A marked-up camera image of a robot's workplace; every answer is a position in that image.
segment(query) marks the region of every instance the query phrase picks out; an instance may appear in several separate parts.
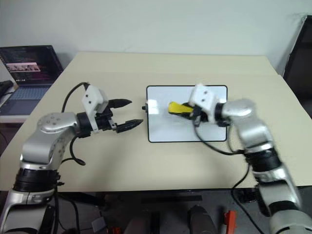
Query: laptop keyboard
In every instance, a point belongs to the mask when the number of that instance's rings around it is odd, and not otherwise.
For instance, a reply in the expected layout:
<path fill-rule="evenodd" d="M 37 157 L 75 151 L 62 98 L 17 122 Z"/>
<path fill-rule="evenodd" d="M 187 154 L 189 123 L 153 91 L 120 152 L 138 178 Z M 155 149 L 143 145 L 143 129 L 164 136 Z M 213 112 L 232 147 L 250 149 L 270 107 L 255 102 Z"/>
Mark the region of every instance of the laptop keyboard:
<path fill-rule="evenodd" d="M 11 100 L 40 100 L 48 91 L 44 88 L 18 88 L 10 97 Z"/>

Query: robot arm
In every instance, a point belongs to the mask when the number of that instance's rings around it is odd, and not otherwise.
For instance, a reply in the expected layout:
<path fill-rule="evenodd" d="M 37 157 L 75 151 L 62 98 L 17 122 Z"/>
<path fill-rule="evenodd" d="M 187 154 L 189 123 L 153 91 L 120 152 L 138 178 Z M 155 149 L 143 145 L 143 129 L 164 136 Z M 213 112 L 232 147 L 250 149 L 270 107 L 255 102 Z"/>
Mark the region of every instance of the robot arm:
<path fill-rule="evenodd" d="M 268 127 L 257 117 L 255 104 L 247 99 L 220 103 L 201 84 L 193 89 L 189 104 L 194 107 L 191 116 L 197 127 L 202 111 L 207 114 L 210 123 L 222 126 L 233 124 L 236 127 L 244 156 L 258 182 L 260 210 L 271 217 L 271 233 L 311 233 L 312 219 L 301 211 L 298 189 L 278 157 Z"/>
<path fill-rule="evenodd" d="M 36 131 L 24 143 L 20 169 L 0 217 L 1 234 L 51 232 L 55 209 L 48 203 L 58 185 L 58 169 L 69 141 L 75 137 L 88 137 L 99 130 L 120 133 L 143 121 L 133 119 L 121 125 L 114 123 L 111 108 L 125 106 L 131 101 L 108 100 L 103 91 L 92 85 L 88 86 L 82 102 L 86 112 L 77 115 L 51 113 L 42 117 Z"/>

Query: whiteboard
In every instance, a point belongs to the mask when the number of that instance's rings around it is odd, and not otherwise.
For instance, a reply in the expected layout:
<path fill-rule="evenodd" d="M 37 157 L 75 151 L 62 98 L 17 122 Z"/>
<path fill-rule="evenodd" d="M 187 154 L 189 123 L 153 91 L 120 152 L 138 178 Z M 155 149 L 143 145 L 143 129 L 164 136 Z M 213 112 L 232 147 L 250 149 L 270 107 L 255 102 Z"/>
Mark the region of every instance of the whiteboard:
<path fill-rule="evenodd" d="M 168 113 L 170 102 L 188 102 L 194 86 L 148 86 L 146 88 L 148 110 L 148 140 L 150 142 L 184 142 L 199 141 L 194 133 L 191 120 Z M 210 86 L 220 102 L 227 101 L 227 87 L 225 85 Z M 226 127 L 215 124 L 201 123 L 198 133 L 205 141 L 225 141 Z"/>

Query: laptop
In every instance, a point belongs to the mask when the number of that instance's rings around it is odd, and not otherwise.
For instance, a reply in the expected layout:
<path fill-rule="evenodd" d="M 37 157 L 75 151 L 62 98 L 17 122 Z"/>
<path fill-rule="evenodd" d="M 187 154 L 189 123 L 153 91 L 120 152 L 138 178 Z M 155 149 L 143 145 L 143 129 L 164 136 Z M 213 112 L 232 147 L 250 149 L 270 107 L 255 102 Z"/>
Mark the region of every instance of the laptop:
<path fill-rule="evenodd" d="M 1 106 L 0 115 L 29 115 L 63 68 L 52 45 L 0 47 L 0 59 L 18 89 Z"/>

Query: laptop screen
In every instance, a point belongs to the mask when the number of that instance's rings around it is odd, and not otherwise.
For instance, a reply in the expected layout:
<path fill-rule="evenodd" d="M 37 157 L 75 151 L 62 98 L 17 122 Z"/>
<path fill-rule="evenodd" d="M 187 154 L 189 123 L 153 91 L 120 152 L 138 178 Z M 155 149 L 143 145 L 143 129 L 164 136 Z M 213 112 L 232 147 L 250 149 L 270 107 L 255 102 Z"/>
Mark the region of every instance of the laptop screen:
<path fill-rule="evenodd" d="M 63 71 L 52 45 L 0 47 L 0 59 L 18 85 L 52 84 Z"/>

